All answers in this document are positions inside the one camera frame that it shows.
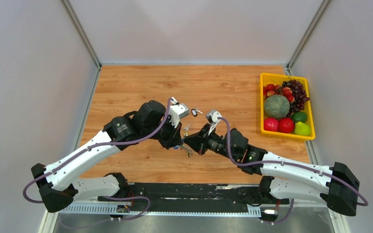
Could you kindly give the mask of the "large silver keyring with clips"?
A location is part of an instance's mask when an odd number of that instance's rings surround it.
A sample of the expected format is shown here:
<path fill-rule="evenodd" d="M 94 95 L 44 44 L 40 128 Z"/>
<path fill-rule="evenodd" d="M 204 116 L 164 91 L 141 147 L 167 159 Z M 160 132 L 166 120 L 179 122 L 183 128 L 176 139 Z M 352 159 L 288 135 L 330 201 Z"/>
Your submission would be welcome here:
<path fill-rule="evenodd" d="M 186 144 L 182 144 L 179 146 L 179 149 L 184 151 L 187 157 L 191 157 L 194 154 L 194 151 Z"/>

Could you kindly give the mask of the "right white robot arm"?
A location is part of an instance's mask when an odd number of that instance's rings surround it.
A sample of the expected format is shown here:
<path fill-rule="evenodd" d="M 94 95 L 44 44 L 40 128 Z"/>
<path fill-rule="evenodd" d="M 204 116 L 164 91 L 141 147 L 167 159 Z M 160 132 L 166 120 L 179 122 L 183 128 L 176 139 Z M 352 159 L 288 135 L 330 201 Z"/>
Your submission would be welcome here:
<path fill-rule="evenodd" d="M 349 167 L 305 164 L 284 158 L 249 144 L 236 128 L 225 136 L 210 131 L 206 124 L 184 142 L 200 155 L 211 150 L 234 161 L 243 172 L 262 176 L 258 196 L 263 202 L 273 199 L 300 199 L 326 204 L 334 212 L 356 216 L 360 182 Z"/>

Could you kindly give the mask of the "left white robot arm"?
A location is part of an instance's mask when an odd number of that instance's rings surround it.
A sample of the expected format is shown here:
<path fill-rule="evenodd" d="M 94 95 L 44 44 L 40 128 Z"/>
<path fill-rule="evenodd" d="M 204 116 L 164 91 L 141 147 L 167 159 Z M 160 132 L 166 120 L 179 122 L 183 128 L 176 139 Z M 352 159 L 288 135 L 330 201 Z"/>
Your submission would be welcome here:
<path fill-rule="evenodd" d="M 181 119 L 188 107 L 170 98 L 167 106 L 151 100 L 137 111 L 113 118 L 92 139 L 63 159 L 31 168 L 43 203 L 50 213 L 61 211 L 75 201 L 89 198 L 125 200 L 129 184 L 121 173 L 100 178 L 80 176 L 97 163 L 145 140 L 156 140 L 169 150 L 182 145 Z"/>

